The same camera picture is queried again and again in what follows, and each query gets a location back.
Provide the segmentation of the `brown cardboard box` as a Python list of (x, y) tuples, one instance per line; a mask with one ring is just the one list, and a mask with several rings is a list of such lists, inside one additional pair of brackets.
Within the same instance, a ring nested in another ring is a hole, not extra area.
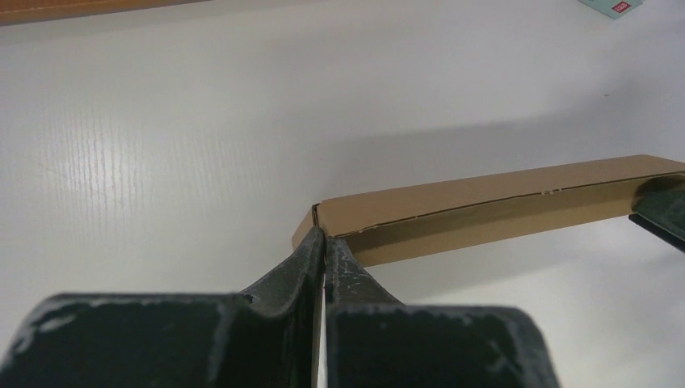
[(313, 205), (292, 244), (318, 226), (370, 267), (626, 216), (683, 186), (682, 162), (638, 154), (365, 192)]

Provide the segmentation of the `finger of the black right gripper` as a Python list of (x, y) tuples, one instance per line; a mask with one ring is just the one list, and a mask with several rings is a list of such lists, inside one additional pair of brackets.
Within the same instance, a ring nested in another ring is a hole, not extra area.
[(636, 191), (628, 219), (684, 252), (684, 178), (659, 177)]

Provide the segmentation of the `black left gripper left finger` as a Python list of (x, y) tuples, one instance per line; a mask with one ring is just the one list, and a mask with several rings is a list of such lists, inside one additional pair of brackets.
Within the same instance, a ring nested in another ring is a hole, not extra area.
[(236, 293), (63, 293), (19, 325), (4, 387), (310, 387), (325, 237)]

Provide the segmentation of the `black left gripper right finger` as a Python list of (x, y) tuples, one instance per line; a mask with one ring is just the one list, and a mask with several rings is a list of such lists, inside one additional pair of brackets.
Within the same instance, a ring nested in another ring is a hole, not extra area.
[(330, 387), (557, 387), (544, 337), (509, 306), (412, 306), (326, 243)]

